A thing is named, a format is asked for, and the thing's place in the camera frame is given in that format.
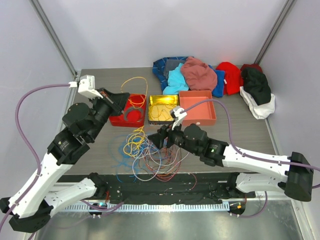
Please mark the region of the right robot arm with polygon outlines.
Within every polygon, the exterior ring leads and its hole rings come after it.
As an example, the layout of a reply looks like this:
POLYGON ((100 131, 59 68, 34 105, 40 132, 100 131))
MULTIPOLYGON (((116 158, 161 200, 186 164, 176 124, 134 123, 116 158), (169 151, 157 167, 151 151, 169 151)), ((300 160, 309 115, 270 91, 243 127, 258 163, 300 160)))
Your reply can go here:
POLYGON ((184 130, 163 125, 148 136, 158 149, 177 147, 199 157, 206 165, 239 168, 251 174, 239 173, 226 184, 226 193, 233 198, 242 193, 266 191, 283 192, 287 197, 310 202, 314 171, 305 156, 292 152, 290 156, 270 155, 240 149, 231 144, 208 137, 206 131, 191 124, 184 130))

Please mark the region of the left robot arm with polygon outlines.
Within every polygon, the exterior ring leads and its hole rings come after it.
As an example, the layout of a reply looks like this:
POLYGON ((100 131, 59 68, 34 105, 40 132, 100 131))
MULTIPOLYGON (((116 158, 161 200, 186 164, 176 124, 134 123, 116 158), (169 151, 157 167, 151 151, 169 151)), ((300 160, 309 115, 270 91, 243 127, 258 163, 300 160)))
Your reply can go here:
POLYGON ((35 233, 69 205, 106 195, 108 184, 96 172, 65 190, 49 191, 90 149, 109 117, 124 113, 129 97, 128 92, 100 88, 88 97, 92 106, 80 102, 69 107, 62 117, 64 129, 49 144, 43 159, 37 160, 36 171, 15 195, 0 200, 0 209, 11 216, 9 225, 14 231, 35 233))

